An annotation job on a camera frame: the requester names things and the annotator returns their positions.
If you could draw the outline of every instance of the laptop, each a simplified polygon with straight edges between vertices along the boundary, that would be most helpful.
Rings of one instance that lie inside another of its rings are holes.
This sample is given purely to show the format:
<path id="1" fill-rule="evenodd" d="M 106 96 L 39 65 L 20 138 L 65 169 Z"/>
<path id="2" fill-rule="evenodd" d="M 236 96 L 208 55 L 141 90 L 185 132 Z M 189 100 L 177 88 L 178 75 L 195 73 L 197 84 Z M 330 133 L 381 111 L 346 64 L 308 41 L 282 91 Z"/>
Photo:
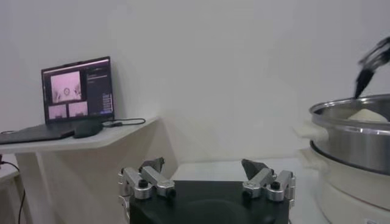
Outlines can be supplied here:
<path id="1" fill-rule="evenodd" d="M 62 139 L 86 119 L 114 119 L 110 57 L 42 69 L 45 124 L 0 135 L 0 144 Z"/>

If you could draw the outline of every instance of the computer mouse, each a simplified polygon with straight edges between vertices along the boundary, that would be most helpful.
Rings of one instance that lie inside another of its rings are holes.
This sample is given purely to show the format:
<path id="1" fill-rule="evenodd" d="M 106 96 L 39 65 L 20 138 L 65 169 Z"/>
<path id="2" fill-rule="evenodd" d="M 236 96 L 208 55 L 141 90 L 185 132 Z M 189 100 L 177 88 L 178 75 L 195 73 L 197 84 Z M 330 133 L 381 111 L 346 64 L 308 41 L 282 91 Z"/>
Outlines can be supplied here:
<path id="1" fill-rule="evenodd" d="M 100 121 L 88 120 L 83 121 L 74 129 L 74 138 L 86 138 L 97 135 L 103 129 Z"/>

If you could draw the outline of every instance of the white shelf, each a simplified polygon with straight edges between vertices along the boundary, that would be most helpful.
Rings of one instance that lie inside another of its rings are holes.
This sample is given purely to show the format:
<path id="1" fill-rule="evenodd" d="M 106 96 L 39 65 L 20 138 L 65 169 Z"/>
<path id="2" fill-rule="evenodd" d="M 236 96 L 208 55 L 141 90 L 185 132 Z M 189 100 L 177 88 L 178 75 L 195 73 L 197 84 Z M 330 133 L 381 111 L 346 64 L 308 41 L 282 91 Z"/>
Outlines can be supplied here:
<path id="1" fill-rule="evenodd" d="M 148 126 L 157 119 L 157 117 L 147 119 L 145 124 L 141 125 L 104 128 L 99 134 L 88 138 L 74 139 L 73 137 L 69 137 L 54 141 L 0 145 L 0 154 L 98 149 L 109 146 L 139 129 Z"/>

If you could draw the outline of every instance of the desk leg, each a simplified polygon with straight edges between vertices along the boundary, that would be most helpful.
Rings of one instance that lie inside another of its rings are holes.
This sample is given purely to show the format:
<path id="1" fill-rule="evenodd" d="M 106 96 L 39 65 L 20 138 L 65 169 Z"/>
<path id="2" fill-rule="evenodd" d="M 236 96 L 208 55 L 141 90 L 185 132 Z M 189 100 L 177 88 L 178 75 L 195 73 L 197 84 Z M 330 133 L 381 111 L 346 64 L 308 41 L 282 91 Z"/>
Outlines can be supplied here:
<path id="1" fill-rule="evenodd" d="M 45 186 L 44 175 L 41 173 L 38 155 L 36 153 L 16 154 L 26 190 L 26 201 L 31 213 L 32 224 L 56 224 L 55 213 L 50 205 L 49 191 Z"/>

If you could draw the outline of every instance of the laptop screen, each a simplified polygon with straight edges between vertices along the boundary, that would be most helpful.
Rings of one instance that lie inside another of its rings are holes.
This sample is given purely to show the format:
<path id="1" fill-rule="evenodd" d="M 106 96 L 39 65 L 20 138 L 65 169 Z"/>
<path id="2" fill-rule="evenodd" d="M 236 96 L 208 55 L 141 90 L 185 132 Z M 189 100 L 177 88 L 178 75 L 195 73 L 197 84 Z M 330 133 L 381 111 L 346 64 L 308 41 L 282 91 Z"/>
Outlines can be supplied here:
<path id="1" fill-rule="evenodd" d="M 42 70 L 46 123 L 114 118 L 110 57 Z"/>

